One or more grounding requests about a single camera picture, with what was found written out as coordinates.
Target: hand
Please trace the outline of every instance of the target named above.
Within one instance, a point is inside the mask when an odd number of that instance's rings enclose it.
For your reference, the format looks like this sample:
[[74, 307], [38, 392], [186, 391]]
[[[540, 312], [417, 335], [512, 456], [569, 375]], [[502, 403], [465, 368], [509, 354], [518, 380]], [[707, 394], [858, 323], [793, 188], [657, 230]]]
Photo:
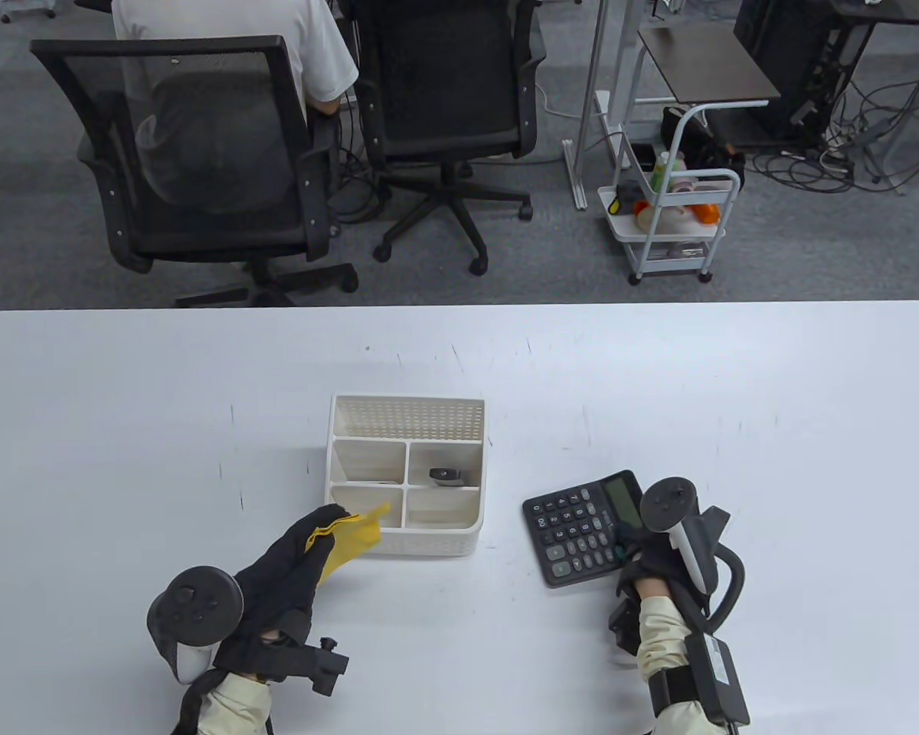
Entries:
[[327, 528], [347, 515], [340, 505], [317, 508], [293, 524], [256, 563], [235, 575], [245, 612], [235, 632], [221, 642], [214, 657], [217, 668], [258, 676], [263, 672], [257, 662], [267, 648], [305, 643], [316, 585], [334, 540], [321, 536], [309, 550], [306, 542], [317, 528]]

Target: white cable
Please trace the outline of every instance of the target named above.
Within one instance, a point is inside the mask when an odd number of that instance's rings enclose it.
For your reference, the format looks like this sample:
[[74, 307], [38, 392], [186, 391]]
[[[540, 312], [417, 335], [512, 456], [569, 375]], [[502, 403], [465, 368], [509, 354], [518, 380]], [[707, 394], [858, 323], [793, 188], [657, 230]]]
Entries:
[[545, 103], [545, 112], [548, 113], [548, 115], [554, 115], [557, 118], [582, 119], [582, 115], [571, 115], [570, 113], [560, 113], [558, 112], [557, 109], [548, 108], [548, 95], [546, 94], [544, 87], [541, 87], [541, 84], [537, 83], [537, 81], [536, 83], [534, 83], [534, 85], [538, 88], [538, 91], [541, 92], [541, 99]]

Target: velcro strap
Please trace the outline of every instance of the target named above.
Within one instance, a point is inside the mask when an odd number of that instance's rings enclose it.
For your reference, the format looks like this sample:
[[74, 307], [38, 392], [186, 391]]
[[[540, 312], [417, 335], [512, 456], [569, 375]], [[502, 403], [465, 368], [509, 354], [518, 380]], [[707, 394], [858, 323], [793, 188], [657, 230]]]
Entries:
[[681, 701], [697, 701], [698, 686], [691, 673], [691, 666], [677, 666], [666, 668], [649, 677], [649, 699], [653, 704], [653, 716], [660, 717], [660, 713], [671, 704]]

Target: yellow cloth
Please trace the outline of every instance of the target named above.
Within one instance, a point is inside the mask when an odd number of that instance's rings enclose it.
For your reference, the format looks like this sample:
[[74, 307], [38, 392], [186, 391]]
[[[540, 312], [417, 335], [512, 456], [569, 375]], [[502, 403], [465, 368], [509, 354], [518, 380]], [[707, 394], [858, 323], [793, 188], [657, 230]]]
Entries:
[[392, 505], [386, 503], [380, 508], [375, 508], [367, 515], [348, 515], [347, 518], [338, 518], [327, 528], [317, 528], [306, 539], [306, 550], [321, 536], [333, 536], [334, 548], [323, 564], [323, 574], [317, 587], [326, 581], [327, 577], [343, 567], [348, 561], [357, 559], [362, 554], [373, 549], [381, 541], [381, 525], [379, 519], [392, 511]]

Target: plastic storage basket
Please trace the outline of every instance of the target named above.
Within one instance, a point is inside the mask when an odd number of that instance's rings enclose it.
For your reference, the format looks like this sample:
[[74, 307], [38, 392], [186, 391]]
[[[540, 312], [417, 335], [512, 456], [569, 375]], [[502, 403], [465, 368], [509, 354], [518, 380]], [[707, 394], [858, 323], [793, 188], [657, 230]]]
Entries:
[[[480, 400], [334, 396], [326, 501], [361, 514], [392, 505], [373, 554], [470, 554], [483, 524], [486, 427]], [[432, 468], [460, 470], [463, 486], [436, 485]]]

